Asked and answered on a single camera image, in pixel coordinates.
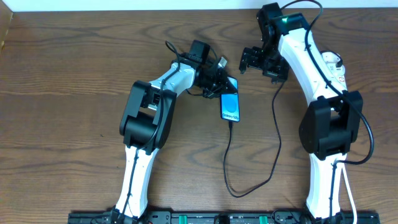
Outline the blue Samsung Galaxy smartphone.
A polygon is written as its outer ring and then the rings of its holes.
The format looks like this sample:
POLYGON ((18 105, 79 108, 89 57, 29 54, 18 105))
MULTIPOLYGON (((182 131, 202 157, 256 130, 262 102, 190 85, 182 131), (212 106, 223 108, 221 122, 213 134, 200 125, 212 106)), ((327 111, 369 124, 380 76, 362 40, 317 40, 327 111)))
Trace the blue Samsung Galaxy smartphone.
POLYGON ((228 77, 226 91, 220 96, 220 115, 224 120, 240 122, 238 81, 228 77))

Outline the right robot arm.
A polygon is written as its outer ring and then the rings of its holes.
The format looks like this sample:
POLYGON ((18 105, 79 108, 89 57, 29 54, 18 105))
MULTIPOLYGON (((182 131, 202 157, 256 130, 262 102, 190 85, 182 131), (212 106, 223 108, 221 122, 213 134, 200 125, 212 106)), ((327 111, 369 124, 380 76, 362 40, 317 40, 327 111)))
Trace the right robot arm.
POLYGON ((348 178, 346 158, 358 137, 363 98, 358 91, 348 91, 338 54, 318 50, 312 35, 314 23, 300 12, 284 14, 282 10, 275 2, 257 12, 263 45, 244 48, 239 71, 255 68, 273 82, 285 82, 288 72, 294 73, 308 105, 298 129, 310 156, 308 220, 343 223, 340 180, 348 178))

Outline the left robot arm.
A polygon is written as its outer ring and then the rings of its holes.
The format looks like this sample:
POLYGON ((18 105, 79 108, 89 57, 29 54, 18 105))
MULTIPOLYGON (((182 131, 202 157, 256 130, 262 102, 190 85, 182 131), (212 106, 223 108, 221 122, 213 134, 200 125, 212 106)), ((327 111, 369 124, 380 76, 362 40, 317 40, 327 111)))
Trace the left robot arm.
POLYGON ((178 96, 193 86, 209 99, 238 92, 224 58, 209 56, 213 52, 209 44, 194 40, 183 53, 169 41, 165 44, 175 60, 159 78, 134 82, 119 125, 126 167, 121 195, 111 213, 113 223, 138 223, 146 211, 152 166, 169 136, 178 96))

